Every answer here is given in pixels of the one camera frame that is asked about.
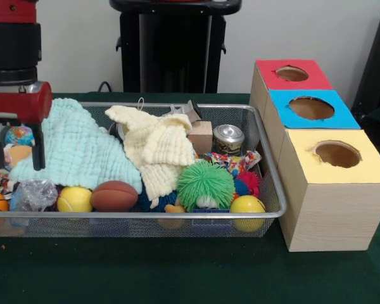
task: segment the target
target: terry cloth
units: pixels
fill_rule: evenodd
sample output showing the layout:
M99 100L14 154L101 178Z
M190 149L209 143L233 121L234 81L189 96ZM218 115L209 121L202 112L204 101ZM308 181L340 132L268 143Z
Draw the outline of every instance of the terry cloth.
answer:
M42 131L46 168L35 171L28 158L11 171L11 180L48 179L88 189L107 181L122 181L142 192L141 174L118 139L104 133L76 100L55 99Z
M176 190L184 167L194 163L187 115L156 117L127 106L112 106L106 115L127 130L124 150L141 172L149 200Z

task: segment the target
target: green tablecloth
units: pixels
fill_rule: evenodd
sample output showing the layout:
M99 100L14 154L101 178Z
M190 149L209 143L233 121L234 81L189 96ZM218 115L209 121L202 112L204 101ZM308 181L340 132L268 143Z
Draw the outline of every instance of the green tablecloth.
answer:
M245 94L193 97L248 101ZM366 252L289 253L278 221L261 239L0 238L0 303L380 303L380 226Z

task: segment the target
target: light blue towel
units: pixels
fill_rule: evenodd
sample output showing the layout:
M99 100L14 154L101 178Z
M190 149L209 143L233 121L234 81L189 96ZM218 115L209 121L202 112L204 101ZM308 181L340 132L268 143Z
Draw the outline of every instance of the light blue towel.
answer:
M142 192L141 174L118 139L101 130L76 100L55 99L42 131L46 168L35 171L28 158L11 171L11 180L49 179L89 189L107 181L123 181Z

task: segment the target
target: red robot arm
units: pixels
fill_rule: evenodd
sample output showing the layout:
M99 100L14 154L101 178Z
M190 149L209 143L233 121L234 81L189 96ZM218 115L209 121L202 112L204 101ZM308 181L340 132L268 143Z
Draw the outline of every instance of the red robot arm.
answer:
M28 125L33 132L34 168L45 168L42 121L52 105L51 86L37 81L41 60L38 0L0 0L0 124ZM4 167L0 142L0 168Z

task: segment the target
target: brown toy football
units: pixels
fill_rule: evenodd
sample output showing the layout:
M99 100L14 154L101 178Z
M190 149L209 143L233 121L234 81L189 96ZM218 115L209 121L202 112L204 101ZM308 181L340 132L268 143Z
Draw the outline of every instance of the brown toy football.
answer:
M126 182L111 180L93 191L90 204L101 212L127 212L137 200L138 194L133 187Z

